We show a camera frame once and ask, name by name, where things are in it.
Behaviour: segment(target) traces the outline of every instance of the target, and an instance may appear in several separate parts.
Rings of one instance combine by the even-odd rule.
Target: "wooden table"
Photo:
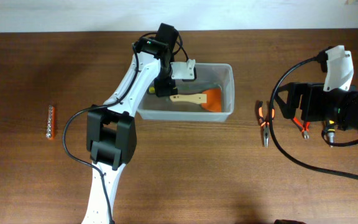
[[[91,169],[65,155],[62,129],[76,111],[109,98],[129,67],[131,43],[141,34],[0,34],[0,223],[82,221]],[[330,45],[352,51],[358,85],[358,29],[181,34],[197,62],[233,67],[235,110],[225,123],[146,121],[137,115],[137,149],[121,176],[115,221],[358,223],[358,181],[304,169],[272,141],[262,147],[254,111],[288,68]],[[324,82],[325,76],[311,63],[288,82]],[[54,141],[45,138],[48,104],[57,108]],[[281,113],[275,119],[277,137],[291,155],[358,174],[358,146],[331,149],[321,129],[313,123],[305,141]],[[82,116],[70,126],[67,144],[88,159],[85,137]],[[336,135],[338,142],[354,138],[355,131]]]

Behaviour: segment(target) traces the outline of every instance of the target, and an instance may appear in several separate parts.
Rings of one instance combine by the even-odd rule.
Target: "orange spatula head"
[[[205,90],[203,94],[206,94],[206,103],[201,104],[204,109],[210,112],[222,112],[222,94],[220,88]]]

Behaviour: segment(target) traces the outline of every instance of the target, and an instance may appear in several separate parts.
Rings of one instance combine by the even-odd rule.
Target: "plastic container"
[[[168,96],[145,94],[137,112],[143,119],[166,121],[223,122],[234,110],[233,71],[228,64],[196,63],[197,79],[193,82],[176,80],[178,94],[201,93],[210,88],[222,90],[222,113],[209,112],[194,103],[173,103]]]

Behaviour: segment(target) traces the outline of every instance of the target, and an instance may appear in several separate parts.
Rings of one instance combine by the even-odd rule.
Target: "wire cutters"
[[[269,130],[269,116],[267,116],[266,118],[264,118],[264,115],[262,113],[262,106],[263,106],[263,101],[259,101],[258,103],[258,122],[260,127],[263,127],[264,129],[264,146],[267,147],[269,144],[269,136],[270,136],[270,130]],[[274,119],[274,108],[272,110],[272,118]]]
[[[303,138],[304,138],[304,139],[309,139],[309,138],[310,138],[310,136],[309,136],[309,125],[310,125],[310,122],[305,122],[305,123],[303,123],[303,125],[302,125],[297,118],[292,118],[291,120],[296,124],[296,126],[297,126],[297,127],[299,128],[299,130],[302,132]]]

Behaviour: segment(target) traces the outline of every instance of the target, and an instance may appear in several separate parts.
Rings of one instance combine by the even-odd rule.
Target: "white wall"
[[[0,0],[0,32],[358,27],[346,0]]]

